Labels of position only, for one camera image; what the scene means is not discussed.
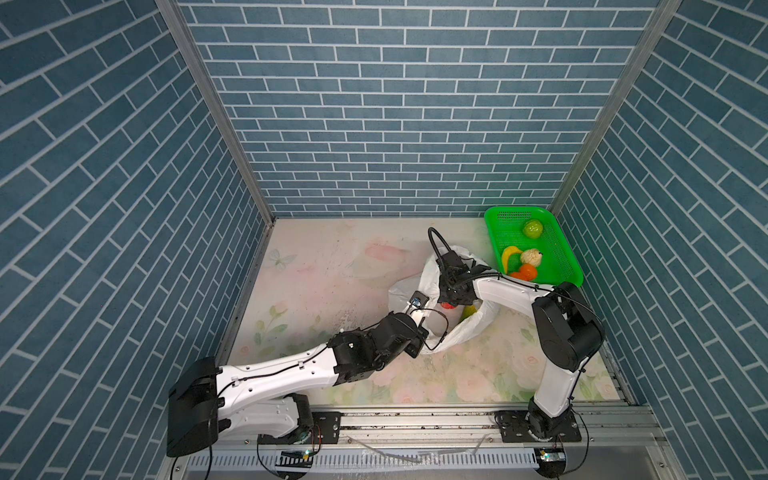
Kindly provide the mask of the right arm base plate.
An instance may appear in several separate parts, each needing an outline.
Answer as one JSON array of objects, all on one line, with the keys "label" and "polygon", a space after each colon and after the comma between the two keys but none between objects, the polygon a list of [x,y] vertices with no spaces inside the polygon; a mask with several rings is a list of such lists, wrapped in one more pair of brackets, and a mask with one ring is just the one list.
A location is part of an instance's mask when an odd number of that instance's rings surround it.
[{"label": "right arm base plate", "polygon": [[555,441],[578,443],[582,441],[576,417],[571,409],[553,418],[538,411],[500,410],[494,413],[493,420],[504,443],[554,443]]}]

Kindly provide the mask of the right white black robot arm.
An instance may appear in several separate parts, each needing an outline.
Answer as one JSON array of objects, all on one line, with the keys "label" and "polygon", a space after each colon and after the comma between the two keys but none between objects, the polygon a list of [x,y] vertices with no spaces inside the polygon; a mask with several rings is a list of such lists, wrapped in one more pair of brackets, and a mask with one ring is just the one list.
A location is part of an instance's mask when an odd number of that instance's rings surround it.
[{"label": "right white black robot arm", "polygon": [[543,441],[573,423],[572,401],[578,379],[600,350],[604,329],[580,289],[569,282],[540,286],[504,275],[448,250],[436,255],[440,303],[468,305],[475,300],[531,316],[546,357],[543,376],[529,401],[530,434]]}]

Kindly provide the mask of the white plastic bag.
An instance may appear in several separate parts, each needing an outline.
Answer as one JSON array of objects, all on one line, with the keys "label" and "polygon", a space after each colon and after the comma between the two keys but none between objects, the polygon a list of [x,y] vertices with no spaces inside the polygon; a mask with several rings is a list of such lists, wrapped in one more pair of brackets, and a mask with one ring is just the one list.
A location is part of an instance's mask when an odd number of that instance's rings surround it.
[{"label": "white plastic bag", "polygon": [[478,336],[496,318],[498,304],[481,298],[478,280],[497,272],[462,247],[438,246],[422,272],[390,288],[384,324],[404,351],[435,354]]}]

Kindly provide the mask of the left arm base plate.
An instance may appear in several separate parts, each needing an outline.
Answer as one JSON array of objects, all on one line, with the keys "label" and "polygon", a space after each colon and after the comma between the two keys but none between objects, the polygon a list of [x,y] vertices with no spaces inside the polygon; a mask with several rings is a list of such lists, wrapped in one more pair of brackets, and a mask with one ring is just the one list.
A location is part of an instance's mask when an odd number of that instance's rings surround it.
[{"label": "left arm base plate", "polygon": [[311,420],[301,419],[299,426],[287,437],[289,444],[308,444],[314,442],[337,444],[341,431],[342,413],[339,411],[319,411],[311,414]]}]

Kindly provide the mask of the yellow lemon fruit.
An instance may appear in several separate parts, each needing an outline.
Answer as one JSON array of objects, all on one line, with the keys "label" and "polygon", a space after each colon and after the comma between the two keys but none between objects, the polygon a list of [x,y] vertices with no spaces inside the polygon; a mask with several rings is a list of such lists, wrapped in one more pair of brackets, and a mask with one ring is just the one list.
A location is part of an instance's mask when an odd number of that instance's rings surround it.
[{"label": "yellow lemon fruit", "polygon": [[513,256],[519,255],[521,253],[522,253],[522,250],[514,245],[508,246],[503,250],[502,256],[501,256],[501,266],[502,266],[502,272],[504,274],[507,274],[509,272],[510,259]]}]

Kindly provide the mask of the green pear fruit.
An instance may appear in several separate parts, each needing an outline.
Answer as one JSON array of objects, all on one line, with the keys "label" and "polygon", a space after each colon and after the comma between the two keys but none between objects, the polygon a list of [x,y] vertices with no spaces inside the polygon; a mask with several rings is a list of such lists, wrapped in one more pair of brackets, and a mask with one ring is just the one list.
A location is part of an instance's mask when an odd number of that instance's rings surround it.
[{"label": "green pear fruit", "polygon": [[544,225],[538,219],[529,219],[522,226],[521,232],[526,238],[538,239],[544,232]]}]

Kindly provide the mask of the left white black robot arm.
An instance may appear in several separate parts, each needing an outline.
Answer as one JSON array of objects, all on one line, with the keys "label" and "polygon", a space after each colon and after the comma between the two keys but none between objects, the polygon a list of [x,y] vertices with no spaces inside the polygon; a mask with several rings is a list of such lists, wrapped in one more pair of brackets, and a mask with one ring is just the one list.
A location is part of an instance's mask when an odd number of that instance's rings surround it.
[{"label": "left white black robot arm", "polygon": [[224,432],[252,428],[296,440],[311,427],[306,391],[353,383],[383,370],[400,354],[415,358],[429,332],[402,312],[326,343],[258,364],[219,366],[214,357],[193,362],[168,393],[167,456],[213,446]]}]

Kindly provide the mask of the beige potato-like fruit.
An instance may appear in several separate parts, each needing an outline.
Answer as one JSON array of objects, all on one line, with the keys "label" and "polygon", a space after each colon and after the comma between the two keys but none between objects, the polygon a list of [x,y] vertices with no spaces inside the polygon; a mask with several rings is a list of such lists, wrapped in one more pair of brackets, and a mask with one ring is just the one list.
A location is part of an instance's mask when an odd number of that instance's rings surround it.
[{"label": "beige potato-like fruit", "polygon": [[531,248],[523,251],[520,254],[520,261],[522,264],[530,265],[534,268],[539,268],[543,260],[543,254],[540,250]]}]

